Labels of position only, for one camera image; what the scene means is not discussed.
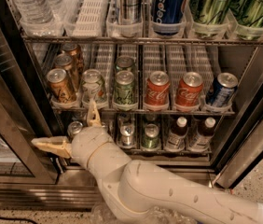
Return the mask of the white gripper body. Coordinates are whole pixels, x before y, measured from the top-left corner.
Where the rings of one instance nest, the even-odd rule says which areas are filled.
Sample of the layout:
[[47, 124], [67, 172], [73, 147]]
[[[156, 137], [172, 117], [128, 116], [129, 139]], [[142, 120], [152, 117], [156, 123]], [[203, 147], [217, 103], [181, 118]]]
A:
[[72, 158], [82, 167], [88, 168], [88, 162], [94, 152], [106, 143], [114, 143], [113, 138], [102, 127], [87, 127], [78, 133], [72, 143]]

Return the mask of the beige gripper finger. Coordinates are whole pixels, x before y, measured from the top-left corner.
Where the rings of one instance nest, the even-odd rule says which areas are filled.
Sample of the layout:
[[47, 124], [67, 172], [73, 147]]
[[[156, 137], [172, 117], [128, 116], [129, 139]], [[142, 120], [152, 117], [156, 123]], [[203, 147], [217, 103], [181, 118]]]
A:
[[66, 136], [34, 138], [32, 144], [39, 150], [55, 154], [66, 159], [71, 158], [71, 143]]
[[93, 99], [90, 99], [88, 113], [87, 113], [87, 124], [93, 127], [101, 127], [101, 118], [96, 105], [96, 102]]

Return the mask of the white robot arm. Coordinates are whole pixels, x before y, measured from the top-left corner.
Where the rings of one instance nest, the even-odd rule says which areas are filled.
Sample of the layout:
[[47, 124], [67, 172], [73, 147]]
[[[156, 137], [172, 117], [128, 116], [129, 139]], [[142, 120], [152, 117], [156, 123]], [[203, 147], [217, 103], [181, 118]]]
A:
[[263, 224], [263, 203], [211, 189], [149, 161], [133, 160], [102, 127], [95, 102], [88, 126], [72, 140], [35, 138], [39, 149], [72, 158], [95, 178], [107, 206], [122, 222], [134, 223], [155, 207], [176, 210], [202, 224]]

